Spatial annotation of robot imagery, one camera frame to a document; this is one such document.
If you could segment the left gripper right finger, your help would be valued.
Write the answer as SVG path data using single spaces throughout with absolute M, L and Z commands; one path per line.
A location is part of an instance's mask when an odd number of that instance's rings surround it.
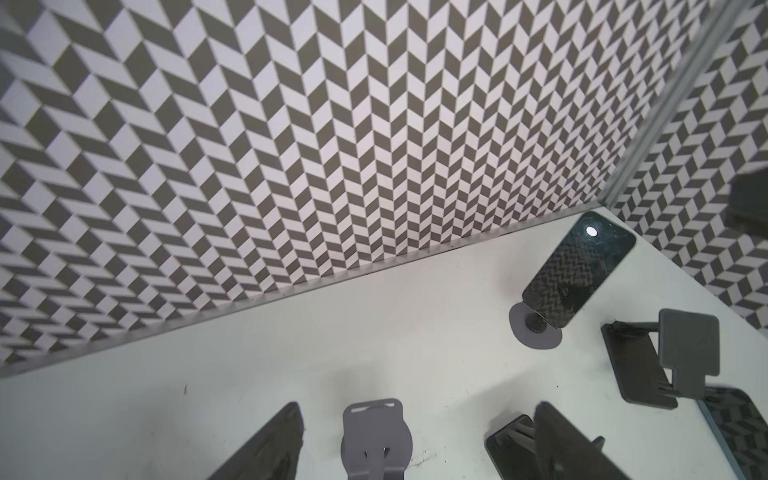
M 535 409 L 534 445 L 541 479 L 627 479 L 549 402 Z

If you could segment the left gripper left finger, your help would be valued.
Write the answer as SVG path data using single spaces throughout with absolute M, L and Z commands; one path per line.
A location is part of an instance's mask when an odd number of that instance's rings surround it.
M 280 409 L 219 466 L 210 480 L 293 480 L 303 446 L 304 422 L 297 402 Z

